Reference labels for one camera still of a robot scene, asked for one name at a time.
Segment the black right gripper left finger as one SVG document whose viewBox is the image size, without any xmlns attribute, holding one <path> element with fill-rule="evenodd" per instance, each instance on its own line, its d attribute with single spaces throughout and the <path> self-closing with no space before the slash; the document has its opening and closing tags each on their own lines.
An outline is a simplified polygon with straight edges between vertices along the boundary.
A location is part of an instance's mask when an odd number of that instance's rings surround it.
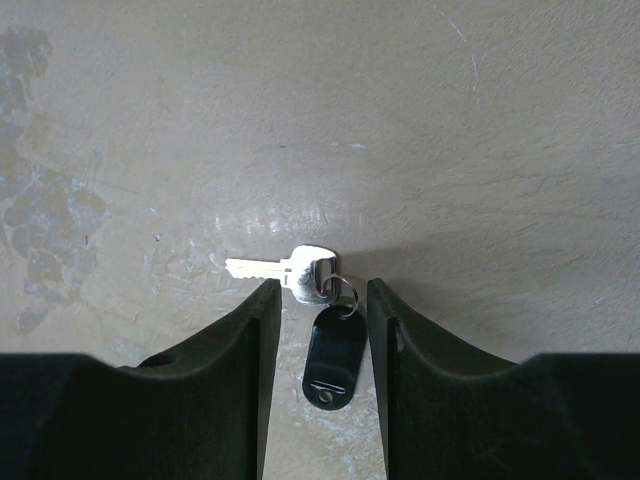
<svg viewBox="0 0 640 480">
<path fill-rule="evenodd" d="M 78 353 L 1 358 L 5 479 L 259 479 L 281 287 L 135 367 Z"/>
</svg>

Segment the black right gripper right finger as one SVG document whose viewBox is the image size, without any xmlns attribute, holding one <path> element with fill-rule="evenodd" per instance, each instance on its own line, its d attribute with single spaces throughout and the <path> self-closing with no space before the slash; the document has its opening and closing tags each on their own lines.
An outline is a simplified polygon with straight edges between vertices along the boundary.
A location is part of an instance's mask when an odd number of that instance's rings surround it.
<svg viewBox="0 0 640 480">
<path fill-rule="evenodd" d="M 635 479 L 639 358 L 546 353 L 513 363 L 367 285 L 390 479 Z"/>
</svg>

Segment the key with black fob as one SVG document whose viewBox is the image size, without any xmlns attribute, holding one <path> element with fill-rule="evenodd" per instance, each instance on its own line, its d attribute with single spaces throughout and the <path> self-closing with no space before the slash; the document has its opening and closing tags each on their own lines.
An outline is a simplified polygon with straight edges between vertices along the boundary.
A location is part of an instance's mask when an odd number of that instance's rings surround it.
<svg viewBox="0 0 640 480">
<path fill-rule="evenodd" d="M 229 258 L 235 279 L 274 279 L 304 306 L 318 307 L 302 378 L 307 401 L 325 411 L 347 406 L 355 393 L 368 332 L 355 286 L 339 272 L 336 252 L 302 244 L 280 260 Z"/>
</svg>

